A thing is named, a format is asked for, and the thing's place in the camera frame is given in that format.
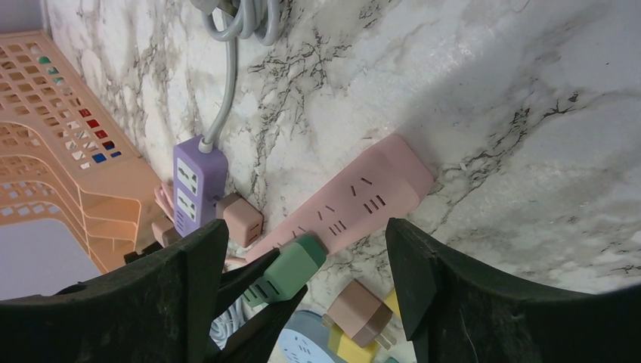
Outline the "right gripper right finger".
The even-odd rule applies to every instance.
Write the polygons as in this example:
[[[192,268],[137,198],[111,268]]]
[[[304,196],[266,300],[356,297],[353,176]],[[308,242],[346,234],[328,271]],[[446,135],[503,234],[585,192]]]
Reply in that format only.
[[[638,362],[640,288],[588,294],[503,272],[390,219],[401,322],[419,362]]]

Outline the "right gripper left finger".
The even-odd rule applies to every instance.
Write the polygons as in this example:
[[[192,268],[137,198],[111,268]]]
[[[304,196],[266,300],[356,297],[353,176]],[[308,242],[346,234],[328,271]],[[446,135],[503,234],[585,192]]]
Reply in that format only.
[[[216,220],[52,296],[1,303],[3,362],[205,362],[228,242]]]

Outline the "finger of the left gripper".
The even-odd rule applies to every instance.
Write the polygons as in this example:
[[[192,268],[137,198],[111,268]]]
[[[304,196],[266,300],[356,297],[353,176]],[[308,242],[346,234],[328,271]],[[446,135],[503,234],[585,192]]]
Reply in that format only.
[[[215,347],[215,362],[268,362],[280,332],[307,292],[304,285],[292,299],[264,307],[230,336],[223,349]]]
[[[249,286],[265,273],[279,255],[279,249],[273,249],[244,267],[222,274],[212,318],[216,319],[241,297]]]

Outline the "yellow plug adapter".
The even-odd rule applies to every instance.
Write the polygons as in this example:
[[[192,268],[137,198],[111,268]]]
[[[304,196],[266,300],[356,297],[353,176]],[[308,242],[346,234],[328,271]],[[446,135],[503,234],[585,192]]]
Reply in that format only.
[[[360,347],[336,324],[329,329],[327,347],[348,363],[371,363],[380,350],[376,341]]]
[[[397,293],[395,288],[392,288],[387,293],[383,302],[394,313],[394,315],[396,315],[399,318],[401,317],[400,307],[398,304],[398,298],[397,298]]]

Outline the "green plug adapter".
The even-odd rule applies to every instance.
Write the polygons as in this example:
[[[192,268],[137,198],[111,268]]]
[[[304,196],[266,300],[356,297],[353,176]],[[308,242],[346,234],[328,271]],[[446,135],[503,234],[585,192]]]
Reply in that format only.
[[[280,255],[243,293],[251,308],[293,298],[327,260],[324,245],[313,235],[303,235],[280,249]]]

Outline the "pink plug adapter middle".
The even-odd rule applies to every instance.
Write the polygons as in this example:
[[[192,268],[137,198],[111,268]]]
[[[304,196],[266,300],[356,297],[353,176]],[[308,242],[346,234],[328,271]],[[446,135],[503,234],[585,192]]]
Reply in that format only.
[[[238,193],[217,202],[216,218],[225,221],[229,238],[242,248],[249,247],[262,234],[264,216]]]

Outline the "pink plug adapter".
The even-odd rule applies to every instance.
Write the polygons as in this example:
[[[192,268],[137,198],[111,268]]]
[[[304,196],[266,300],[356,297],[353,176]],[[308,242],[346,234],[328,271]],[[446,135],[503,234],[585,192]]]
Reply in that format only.
[[[216,218],[225,221],[229,238],[242,248],[249,247],[262,234],[264,216],[238,193],[217,202]]]
[[[359,280],[352,279],[323,315],[323,326],[338,327],[357,346],[391,349],[397,340],[388,329],[393,311]]]
[[[153,236],[162,247],[168,247],[178,242],[181,235],[177,232],[174,223],[166,216],[161,216],[151,223]]]

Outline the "pink plug adapter back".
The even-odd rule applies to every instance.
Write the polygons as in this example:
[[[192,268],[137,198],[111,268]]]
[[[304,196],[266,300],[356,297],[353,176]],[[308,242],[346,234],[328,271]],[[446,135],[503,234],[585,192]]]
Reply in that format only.
[[[181,235],[177,232],[174,223],[166,216],[161,216],[151,223],[153,236],[162,247],[168,247],[178,242]]]

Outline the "round blue power strip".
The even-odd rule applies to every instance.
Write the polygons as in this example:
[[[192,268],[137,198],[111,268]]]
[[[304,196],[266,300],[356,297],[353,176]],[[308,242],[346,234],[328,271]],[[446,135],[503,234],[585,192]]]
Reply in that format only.
[[[286,362],[344,362],[328,348],[328,341],[329,330],[323,326],[322,317],[312,311],[298,310],[280,332],[277,344]]]

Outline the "black cylinder object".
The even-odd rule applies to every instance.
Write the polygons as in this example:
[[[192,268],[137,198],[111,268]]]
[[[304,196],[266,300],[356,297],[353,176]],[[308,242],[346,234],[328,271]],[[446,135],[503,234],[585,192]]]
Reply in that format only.
[[[145,256],[149,256],[152,253],[155,253],[156,251],[159,251],[163,248],[163,246],[159,242],[155,242],[148,247],[144,248],[141,252],[131,252],[131,253],[126,253],[123,256],[125,264],[130,264],[133,263],[134,261],[137,261],[141,258],[144,258]]]

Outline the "purple power strip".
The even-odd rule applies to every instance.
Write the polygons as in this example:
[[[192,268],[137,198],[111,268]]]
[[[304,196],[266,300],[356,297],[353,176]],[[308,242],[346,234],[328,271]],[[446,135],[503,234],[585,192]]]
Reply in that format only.
[[[174,146],[174,220],[186,237],[216,218],[217,203],[225,196],[228,159],[217,148],[199,150],[201,135]]]

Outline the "pink power strip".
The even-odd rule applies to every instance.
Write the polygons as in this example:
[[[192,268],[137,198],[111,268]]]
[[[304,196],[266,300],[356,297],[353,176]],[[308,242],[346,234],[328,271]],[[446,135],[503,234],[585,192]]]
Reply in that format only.
[[[304,234],[328,255],[345,249],[415,210],[434,178],[410,145],[396,134],[365,149],[243,257],[252,262]]]

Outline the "orange file organizer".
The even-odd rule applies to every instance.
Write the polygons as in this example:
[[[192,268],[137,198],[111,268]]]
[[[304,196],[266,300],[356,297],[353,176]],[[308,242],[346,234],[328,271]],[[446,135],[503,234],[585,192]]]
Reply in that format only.
[[[153,243],[159,184],[43,31],[2,35],[2,225],[59,221],[105,274]]]

